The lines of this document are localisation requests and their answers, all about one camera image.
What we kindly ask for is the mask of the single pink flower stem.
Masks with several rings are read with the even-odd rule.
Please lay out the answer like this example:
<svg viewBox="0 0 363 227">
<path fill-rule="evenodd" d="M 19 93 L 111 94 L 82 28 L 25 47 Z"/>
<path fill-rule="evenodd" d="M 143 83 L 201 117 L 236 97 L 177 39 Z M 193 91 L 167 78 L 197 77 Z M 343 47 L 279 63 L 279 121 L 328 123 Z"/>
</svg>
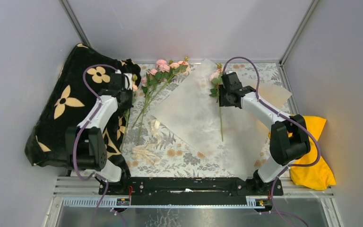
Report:
<svg viewBox="0 0 363 227">
<path fill-rule="evenodd" d="M 209 77 L 209 82 L 213 86 L 210 89 L 210 96 L 216 99 L 216 103 L 220 104 L 220 85 L 222 84 L 221 80 L 221 73 L 223 72 L 223 66 L 221 63 L 216 63 L 216 71 L 212 73 Z M 220 118 L 220 134 L 221 140 L 224 141 L 224 134 L 223 134 L 223 119 L 222 119 L 222 110 L 221 107 L 218 106 L 219 110 L 219 118 Z"/>
</svg>

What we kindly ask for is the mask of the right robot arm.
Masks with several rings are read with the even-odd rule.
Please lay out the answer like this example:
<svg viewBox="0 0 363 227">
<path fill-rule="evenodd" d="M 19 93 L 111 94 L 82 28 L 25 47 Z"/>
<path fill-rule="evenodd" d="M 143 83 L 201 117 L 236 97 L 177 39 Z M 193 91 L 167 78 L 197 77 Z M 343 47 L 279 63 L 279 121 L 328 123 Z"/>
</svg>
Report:
<svg viewBox="0 0 363 227">
<path fill-rule="evenodd" d="M 221 79 L 219 105 L 245 110 L 270 130 L 270 158 L 254 173 L 252 182 L 254 192 L 263 195 L 287 166 L 310 152 L 305 119 L 300 115 L 287 116 L 276 109 L 256 89 L 244 87 L 236 72 L 222 74 Z"/>
</svg>

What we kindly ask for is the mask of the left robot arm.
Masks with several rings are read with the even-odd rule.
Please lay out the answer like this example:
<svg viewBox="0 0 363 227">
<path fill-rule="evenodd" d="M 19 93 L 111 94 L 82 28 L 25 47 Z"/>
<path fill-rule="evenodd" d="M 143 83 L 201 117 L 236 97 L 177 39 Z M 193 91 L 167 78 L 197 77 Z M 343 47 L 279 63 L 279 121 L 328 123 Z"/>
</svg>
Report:
<svg viewBox="0 0 363 227">
<path fill-rule="evenodd" d="M 77 126 L 66 129 L 65 142 L 68 161 L 80 180 L 97 177 L 110 182 L 114 193 L 123 194 L 128 182 L 121 177 L 122 169 L 108 160 L 104 129 L 115 113 L 131 107 L 133 75 L 117 70 L 110 78 L 114 81 L 109 88 L 98 93 L 86 84 L 95 97 L 94 105 Z"/>
</svg>

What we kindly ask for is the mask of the pink fake flower bouquet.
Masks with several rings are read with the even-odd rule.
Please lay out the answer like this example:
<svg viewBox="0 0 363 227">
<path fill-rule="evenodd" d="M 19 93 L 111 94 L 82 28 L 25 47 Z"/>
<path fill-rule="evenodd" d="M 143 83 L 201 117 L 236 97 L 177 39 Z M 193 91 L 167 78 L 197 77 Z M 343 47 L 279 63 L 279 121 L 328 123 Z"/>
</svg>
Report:
<svg viewBox="0 0 363 227">
<path fill-rule="evenodd" d="M 144 118 L 147 110 L 157 96 L 162 93 L 171 83 L 178 77 L 187 76 L 190 73 L 189 57 L 185 57 L 182 61 L 159 59 L 155 62 L 155 66 L 146 71 L 144 76 L 137 80 L 137 94 L 133 98 L 136 102 L 138 93 L 142 93 L 143 100 L 140 105 L 134 104 L 130 111 L 130 116 L 135 115 L 135 119 L 129 129 L 137 127 L 135 145 L 141 145 L 141 134 L 144 125 Z"/>
</svg>

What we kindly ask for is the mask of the white wrapping paper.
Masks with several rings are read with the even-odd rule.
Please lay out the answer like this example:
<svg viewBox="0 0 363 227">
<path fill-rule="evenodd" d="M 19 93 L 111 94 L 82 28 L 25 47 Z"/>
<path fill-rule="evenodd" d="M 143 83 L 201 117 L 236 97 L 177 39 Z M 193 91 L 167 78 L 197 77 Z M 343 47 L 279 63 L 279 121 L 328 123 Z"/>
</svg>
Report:
<svg viewBox="0 0 363 227">
<path fill-rule="evenodd" d="M 270 113 L 261 115 L 255 95 L 248 107 L 220 107 L 210 96 L 216 65 L 204 60 L 151 114 L 186 142 L 191 156 L 183 160 L 200 177 L 251 177 L 255 171 L 274 178 L 281 168 L 266 144 Z"/>
</svg>

